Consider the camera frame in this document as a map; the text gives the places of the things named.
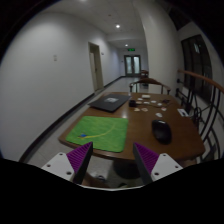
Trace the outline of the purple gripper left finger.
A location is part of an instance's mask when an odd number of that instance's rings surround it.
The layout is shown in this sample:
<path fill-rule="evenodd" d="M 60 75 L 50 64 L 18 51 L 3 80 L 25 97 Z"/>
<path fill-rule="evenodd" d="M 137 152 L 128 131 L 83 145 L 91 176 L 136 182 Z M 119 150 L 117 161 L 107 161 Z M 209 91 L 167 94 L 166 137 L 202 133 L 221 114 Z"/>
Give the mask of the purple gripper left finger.
<path fill-rule="evenodd" d="M 59 152 L 42 169 L 70 182 L 81 184 L 92 153 L 93 143 L 89 142 L 69 153 Z"/>

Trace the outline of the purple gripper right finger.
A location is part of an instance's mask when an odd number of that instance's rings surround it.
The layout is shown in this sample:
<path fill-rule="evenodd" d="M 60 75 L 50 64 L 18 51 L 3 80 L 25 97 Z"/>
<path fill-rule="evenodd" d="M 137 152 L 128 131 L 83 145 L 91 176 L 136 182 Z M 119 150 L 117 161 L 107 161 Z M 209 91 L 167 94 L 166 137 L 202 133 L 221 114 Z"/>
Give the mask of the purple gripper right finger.
<path fill-rule="evenodd" d="M 157 154 L 138 143 L 133 144 L 133 154 L 144 185 L 182 169 L 168 154 Z"/>

